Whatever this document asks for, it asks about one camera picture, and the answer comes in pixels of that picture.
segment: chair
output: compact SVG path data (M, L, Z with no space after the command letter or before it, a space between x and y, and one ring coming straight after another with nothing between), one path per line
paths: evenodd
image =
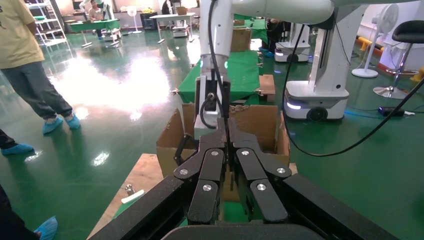
M407 93L397 88L399 78L402 75L414 75L417 73L416 71L409 71L408 73L404 72L405 62L407 61L413 44L424 44L424 21L412 20L401 23L398 27L396 27L391 38L395 41L408 44L406 45L405 52L403 53L397 69L387 70L387 72L395 74L393 85L387 87L378 86L375 87L373 91L385 98L404 99L407 96Z

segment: white fan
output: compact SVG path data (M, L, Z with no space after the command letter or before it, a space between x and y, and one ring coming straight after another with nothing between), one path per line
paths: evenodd
M371 48L369 49L368 57L366 59L364 68L357 68L352 70L352 74L361 78L375 78L378 72L368 69L370 60L373 55L374 47L376 46L377 39L390 32L396 25L399 16L399 6L397 4L390 4L383 8L380 14L372 18L372 23L377 25L377 32L372 40Z
M135 31L133 31L132 33L140 34L142 31L139 31L139 29L137 28L137 22L136 22L137 8L135 6L129 6L126 8L126 12L128 13L128 15L134 18Z

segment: green epoxy floor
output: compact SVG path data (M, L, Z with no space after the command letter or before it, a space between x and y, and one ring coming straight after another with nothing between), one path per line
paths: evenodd
M44 49L44 66L56 88L81 118L81 128L64 124L42 136L43 121L0 77L0 128L19 142L32 144L34 156L0 156L0 183L14 210L35 229L56 215L56 240L85 239L109 205L142 153L156 153L156 140L173 110L181 104L177 88L199 59L199 43L173 39L157 45L156 32L130 35L118 48L94 45L81 49L80 34L65 44ZM352 60L355 68L358 58ZM265 60L265 74L274 74L281 99L285 64ZM291 80L303 80L310 65L293 68ZM372 88L392 79L360 79L349 75L348 105L374 109L393 106ZM412 86L406 80L405 88ZM424 105L414 96L405 109ZM371 112L362 115L377 117ZM424 115L391 120L354 150L328 158L300 153L291 146L291 160L300 173L401 239L424 239ZM341 150L366 135L381 120L346 115L342 122L290 121L290 134L316 153Z

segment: cardboard box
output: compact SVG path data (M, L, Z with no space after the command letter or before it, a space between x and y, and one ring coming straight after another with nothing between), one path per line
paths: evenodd
M244 20L234 20L234 26L243 26L244 24Z
M252 30L248 28L233 28L231 52L244 52L250 49Z
M239 130L256 136L264 153L289 166L289 139L284 124L278 126L280 115L277 106L236 106L231 108L230 117L236 120ZM194 119L194 104L183 104L182 115L177 108L157 140L157 159L164 177L173 175L177 168L174 155L184 133L194 136ZM181 157L187 159L194 152L194 146L189 146L182 151ZM230 184L231 173L227 170L223 186L224 199L230 202L239 202L236 184L233 184L233 188Z

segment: wheel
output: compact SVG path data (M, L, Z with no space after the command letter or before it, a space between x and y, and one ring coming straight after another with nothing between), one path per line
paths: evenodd
M311 121L324 121L327 119L328 115L327 109L317 106L309 110L306 117Z

